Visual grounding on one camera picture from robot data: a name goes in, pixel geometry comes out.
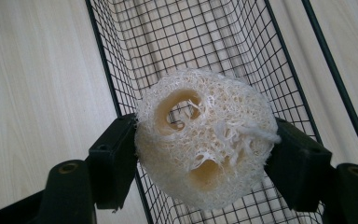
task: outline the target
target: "black wire basket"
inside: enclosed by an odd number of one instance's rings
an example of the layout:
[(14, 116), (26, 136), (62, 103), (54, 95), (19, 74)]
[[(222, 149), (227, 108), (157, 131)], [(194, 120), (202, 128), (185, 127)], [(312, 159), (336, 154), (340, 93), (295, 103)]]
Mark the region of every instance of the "black wire basket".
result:
[[(243, 79), (268, 97), (276, 117), (320, 141), (268, 0), (86, 3), (118, 116), (134, 113), (166, 74), (202, 68)], [(171, 122), (184, 109), (173, 108)], [(136, 181), (149, 223), (322, 223), (322, 205), (316, 213), (290, 210), (267, 175), (251, 194), (212, 211), (167, 196), (141, 166)]]

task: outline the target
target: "light wood surface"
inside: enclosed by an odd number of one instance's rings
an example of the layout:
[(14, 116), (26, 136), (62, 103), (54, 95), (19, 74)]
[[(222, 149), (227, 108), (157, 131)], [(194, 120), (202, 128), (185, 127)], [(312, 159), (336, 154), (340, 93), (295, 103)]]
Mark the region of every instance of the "light wood surface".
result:
[[(115, 117), (84, 1), (0, 1), (0, 208), (84, 160)], [(145, 223), (137, 190), (99, 223)]]
[[(358, 163), (358, 140), (299, 1), (270, 1), (333, 164)], [(312, 1), (358, 111), (358, 1)], [(83, 0), (0, 1), (0, 208), (85, 159), (116, 117)], [(145, 223), (134, 184), (99, 223)]]

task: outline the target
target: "loofah fiber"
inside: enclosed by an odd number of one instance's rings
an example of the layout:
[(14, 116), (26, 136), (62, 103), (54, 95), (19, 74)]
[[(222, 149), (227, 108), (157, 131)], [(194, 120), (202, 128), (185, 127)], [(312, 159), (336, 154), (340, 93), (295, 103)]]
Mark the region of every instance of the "loofah fiber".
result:
[[(168, 122), (181, 102), (188, 102), (193, 113)], [(138, 104), (137, 118), (137, 154), (150, 178), (168, 195), (199, 209), (222, 208), (250, 193), (280, 141), (263, 95), (237, 79), (203, 70), (162, 78)]]

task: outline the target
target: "white fibrous sponge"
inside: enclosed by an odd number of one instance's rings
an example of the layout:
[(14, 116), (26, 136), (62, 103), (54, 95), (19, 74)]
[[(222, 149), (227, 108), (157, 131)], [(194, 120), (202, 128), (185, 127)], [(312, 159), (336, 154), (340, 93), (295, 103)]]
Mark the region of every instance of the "white fibrous sponge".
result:
[[(172, 122), (170, 111), (183, 102), (188, 107)], [(152, 181), (174, 199), (204, 210), (250, 193), (280, 141), (262, 94), (203, 70), (162, 78), (138, 104), (137, 118), (137, 155)]]

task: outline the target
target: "wire basket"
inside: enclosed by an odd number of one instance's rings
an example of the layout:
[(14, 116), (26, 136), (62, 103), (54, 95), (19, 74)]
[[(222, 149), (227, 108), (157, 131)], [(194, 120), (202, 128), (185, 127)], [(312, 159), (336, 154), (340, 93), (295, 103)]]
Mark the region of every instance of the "wire basket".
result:
[[(204, 68), (243, 79), (268, 97), (276, 117), (320, 141), (268, 0), (86, 3), (118, 116), (134, 113), (167, 73)], [(173, 108), (171, 122), (190, 107)], [(212, 211), (167, 196), (140, 166), (136, 181), (149, 223), (322, 223), (322, 205), (290, 210), (267, 175), (251, 194)]]

